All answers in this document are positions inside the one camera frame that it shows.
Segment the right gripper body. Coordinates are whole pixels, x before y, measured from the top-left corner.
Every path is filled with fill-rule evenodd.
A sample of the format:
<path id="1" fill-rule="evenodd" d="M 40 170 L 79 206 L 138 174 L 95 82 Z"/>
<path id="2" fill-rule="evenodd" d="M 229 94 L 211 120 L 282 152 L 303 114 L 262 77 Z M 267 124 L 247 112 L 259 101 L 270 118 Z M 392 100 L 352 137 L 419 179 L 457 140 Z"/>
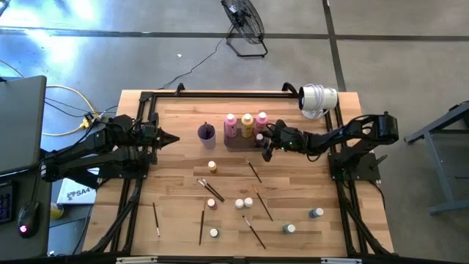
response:
<path id="1" fill-rule="evenodd" d="M 297 128 L 276 127 L 276 139 L 274 140 L 276 149 L 285 152 L 305 153 L 307 151 L 305 137 Z"/>

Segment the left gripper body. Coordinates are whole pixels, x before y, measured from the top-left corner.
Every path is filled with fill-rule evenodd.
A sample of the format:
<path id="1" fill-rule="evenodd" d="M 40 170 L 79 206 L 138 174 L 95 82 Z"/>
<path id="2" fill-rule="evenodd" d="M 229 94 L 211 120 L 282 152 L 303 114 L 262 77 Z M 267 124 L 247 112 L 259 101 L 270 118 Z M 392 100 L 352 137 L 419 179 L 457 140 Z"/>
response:
<path id="1" fill-rule="evenodd" d="M 137 130 L 137 145 L 139 147 L 151 147 L 159 150 L 160 146 L 160 128 L 154 125 L 140 124 Z"/>

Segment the large pink paint bottle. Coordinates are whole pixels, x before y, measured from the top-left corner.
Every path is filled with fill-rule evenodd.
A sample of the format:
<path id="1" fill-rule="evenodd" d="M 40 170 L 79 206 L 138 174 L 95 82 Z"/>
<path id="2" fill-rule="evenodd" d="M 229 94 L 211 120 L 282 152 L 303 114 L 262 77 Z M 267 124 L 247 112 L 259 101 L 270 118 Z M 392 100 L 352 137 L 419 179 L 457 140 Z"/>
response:
<path id="1" fill-rule="evenodd" d="M 234 138 L 237 135 L 237 118 L 233 114 L 227 114 L 224 120 L 225 134 L 229 138 Z"/>
<path id="2" fill-rule="evenodd" d="M 254 126 L 255 134 L 263 132 L 267 128 L 268 118 L 265 112 L 260 112 L 256 116 L 256 122 Z"/>

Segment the silver-ferrule black-bristle paintbrush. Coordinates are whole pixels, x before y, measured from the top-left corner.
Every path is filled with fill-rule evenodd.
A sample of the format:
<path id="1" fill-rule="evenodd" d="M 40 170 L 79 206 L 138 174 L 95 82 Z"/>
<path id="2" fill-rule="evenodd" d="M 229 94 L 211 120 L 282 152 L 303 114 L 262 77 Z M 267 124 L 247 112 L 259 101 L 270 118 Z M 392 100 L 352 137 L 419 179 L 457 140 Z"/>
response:
<path id="1" fill-rule="evenodd" d="M 245 157 L 245 161 L 246 163 L 248 164 L 248 166 L 251 168 L 252 172 L 254 173 L 255 177 L 257 178 L 257 180 L 262 183 L 262 180 L 261 178 L 259 177 L 257 171 L 255 170 L 254 166 L 252 165 L 252 163 L 248 160 L 248 158 Z"/>

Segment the large yellow paint bottle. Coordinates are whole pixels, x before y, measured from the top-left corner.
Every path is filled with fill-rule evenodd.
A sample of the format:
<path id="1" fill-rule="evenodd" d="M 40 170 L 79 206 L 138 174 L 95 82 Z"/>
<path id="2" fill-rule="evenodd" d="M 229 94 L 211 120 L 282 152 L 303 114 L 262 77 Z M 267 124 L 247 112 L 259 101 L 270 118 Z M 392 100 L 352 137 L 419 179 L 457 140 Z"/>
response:
<path id="1" fill-rule="evenodd" d="M 241 136 L 243 138 L 249 138 L 252 136 L 254 125 L 254 118 L 251 114 L 244 114 L 241 118 Z"/>

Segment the white cylindrical desk fan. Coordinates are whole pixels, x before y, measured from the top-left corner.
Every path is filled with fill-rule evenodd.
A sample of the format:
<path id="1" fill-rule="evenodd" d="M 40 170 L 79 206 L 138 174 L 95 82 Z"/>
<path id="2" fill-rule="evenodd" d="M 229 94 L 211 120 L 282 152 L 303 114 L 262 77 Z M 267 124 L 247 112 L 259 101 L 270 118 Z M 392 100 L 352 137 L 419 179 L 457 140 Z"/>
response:
<path id="1" fill-rule="evenodd" d="M 319 84 L 307 84 L 298 92 L 298 104 L 302 114 L 317 120 L 325 116 L 338 103 L 338 92 Z"/>

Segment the white cup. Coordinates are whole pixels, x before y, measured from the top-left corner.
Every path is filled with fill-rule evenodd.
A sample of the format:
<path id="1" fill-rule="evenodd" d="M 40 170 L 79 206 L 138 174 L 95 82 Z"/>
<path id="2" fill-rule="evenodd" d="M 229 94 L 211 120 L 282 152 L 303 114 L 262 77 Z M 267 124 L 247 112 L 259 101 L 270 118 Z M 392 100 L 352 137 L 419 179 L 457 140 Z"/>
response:
<path id="1" fill-rule="evenodd" d="M 203 146 L 206 149 L 213 149 L 216 145 L 216 139 L 215 139 L 215 128 L 211 125 L 208 124 L 210 128 L 210 138 L 208 140 L 204 139 L 204 124 L 199 127 L 197 130 L 197 136 L 199 137 L 199 140 L 203 144 Z"/>

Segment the long gold-ferrule paintbrush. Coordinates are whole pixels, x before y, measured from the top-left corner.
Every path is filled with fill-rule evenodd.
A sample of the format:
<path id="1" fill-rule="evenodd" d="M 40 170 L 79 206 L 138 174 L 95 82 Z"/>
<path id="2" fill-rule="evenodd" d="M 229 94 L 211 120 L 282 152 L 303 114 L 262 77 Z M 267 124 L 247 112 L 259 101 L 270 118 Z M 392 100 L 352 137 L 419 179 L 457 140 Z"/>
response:
<path id="1" fill-rule="evenodd" d="M 273 221 L 273 217 L 271 216 L 271 214 L 270 214 L 270 212 L 269 212 L 269 210 L 268 210 L 268 208 L 267 208 L 267 206 L 266 206 L 266 204 L 265 204 L 263 198 L 261 197 L 261 195 L 259 194 L 259 192 L 257 191 L 257 189 L 256 189 L 255 186 L 253 186 L 253 190 L 254 190 L 254 192 L 256 193 L 256 195 L 257 195 L 259 201 L 261 202 L 262 207 L 265 209 L 265 212 L 266 212 L 266 214 L 268 215 L 269 219 L 270 219 L 271 221 Z"/>

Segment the small flat black-tip paintbrush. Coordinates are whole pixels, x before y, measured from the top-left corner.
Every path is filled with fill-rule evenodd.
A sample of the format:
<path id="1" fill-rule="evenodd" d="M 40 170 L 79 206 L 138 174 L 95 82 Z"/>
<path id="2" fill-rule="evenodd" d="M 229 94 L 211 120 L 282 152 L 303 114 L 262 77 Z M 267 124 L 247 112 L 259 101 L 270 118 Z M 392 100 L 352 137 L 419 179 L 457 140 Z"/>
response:
<path id="1" fill-rule="evenodd" d="M 199 182 L 221 202 L 225 201 L 225 199 L 204 178 L 201 178 Z"/>

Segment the wide flat silver-ferrule paintbrush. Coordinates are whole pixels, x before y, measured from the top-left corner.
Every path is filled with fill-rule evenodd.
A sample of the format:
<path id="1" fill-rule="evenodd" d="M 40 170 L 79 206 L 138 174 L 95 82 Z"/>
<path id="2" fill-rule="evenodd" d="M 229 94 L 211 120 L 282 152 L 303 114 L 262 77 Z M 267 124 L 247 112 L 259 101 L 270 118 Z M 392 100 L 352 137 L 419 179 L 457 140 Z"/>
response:
<path id="1" fill-rule="evenodd" d="M 267 247 L 265 246 L 265 244 L 262 242 L 261 238 L 258 236 L 256 230 L 251 226 L 251 223 L 248 221 L 248 219 L 242 215 L 243 217 L 243 220 L 245 221 L 245 223 L 248 225 L 249 229 L 252 231 L 252 233 L 254 234 L 254 236 L 256 237 L 256 239 L 259 241 L 259 243 L 261 244 L 262 248 L 263 249 L 267 249 Z"/>

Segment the white printed box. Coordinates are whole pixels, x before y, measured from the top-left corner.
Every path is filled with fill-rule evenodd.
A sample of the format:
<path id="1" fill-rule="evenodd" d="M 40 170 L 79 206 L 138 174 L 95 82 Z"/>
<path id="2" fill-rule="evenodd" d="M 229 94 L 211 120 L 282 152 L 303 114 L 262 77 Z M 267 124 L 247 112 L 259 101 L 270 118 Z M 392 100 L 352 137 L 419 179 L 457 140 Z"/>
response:
<path id="1" fill-rule="evenodd" d="M 96 190 L 65 178 L 56 203 L 59 205 L 91 205 L 95 203 Z"/>

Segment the small yellow object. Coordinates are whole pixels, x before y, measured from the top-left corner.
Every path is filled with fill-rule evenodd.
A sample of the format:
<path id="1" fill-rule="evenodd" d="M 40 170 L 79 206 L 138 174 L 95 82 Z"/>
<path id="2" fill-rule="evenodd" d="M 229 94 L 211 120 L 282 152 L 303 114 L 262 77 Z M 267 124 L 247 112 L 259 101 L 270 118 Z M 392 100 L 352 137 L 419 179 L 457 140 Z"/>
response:
<path id="1" fill-rule="evenodd" d="M 50 218 L 51 220 L 59 220 L 64 215 L 63 205 L 51 203 Z"/>

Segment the grey laptop lid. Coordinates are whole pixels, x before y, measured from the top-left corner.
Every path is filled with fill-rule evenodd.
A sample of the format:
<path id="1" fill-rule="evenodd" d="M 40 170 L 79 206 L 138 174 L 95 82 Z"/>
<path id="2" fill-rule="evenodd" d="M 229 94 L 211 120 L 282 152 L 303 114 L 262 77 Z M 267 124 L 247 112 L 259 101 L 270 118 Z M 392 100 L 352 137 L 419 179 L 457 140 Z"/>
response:
<path id="1" fill-rule="evenodd" d="M 0 82 L 0 175 L 39 161 L 46 85 L 45 76 Z"/>

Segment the orange-handled paintbrush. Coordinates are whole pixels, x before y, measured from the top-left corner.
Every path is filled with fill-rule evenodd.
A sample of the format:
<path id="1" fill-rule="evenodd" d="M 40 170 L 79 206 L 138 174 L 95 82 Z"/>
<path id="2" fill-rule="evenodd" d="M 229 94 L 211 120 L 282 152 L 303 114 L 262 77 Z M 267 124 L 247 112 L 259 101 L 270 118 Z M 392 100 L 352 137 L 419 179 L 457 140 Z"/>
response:
<path id="1" fill-rule="evenodd" d="M 205 207 L 206 207 L 206 198 L 204 198 L 202 204 L 202 212 L 201 212 L 201 218 L 200 218 L 200 226 L 199 226 L 199 242 L 198 245 L 201 246 L 202 244 L 202 235 L 203 235 L 203 228 L 204 228 L 204 212 L 205 212 Z"/>

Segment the grey metal table frame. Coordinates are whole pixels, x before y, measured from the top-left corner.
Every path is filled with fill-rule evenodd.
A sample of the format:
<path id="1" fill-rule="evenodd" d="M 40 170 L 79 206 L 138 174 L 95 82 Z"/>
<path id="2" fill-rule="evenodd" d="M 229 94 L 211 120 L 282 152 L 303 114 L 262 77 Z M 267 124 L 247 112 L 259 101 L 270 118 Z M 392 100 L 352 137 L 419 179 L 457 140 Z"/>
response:
<path id="1" fill-rule="evenodd" d="M 413 144 L 423 139 L 435 165 L 445 201 L 428 208 L 429 215 L 469 209 L 469 198 L 456 199 L 452 180 L 469 180 L 469 100 L 451 107 L 447 113 L 406 136 Z"/>

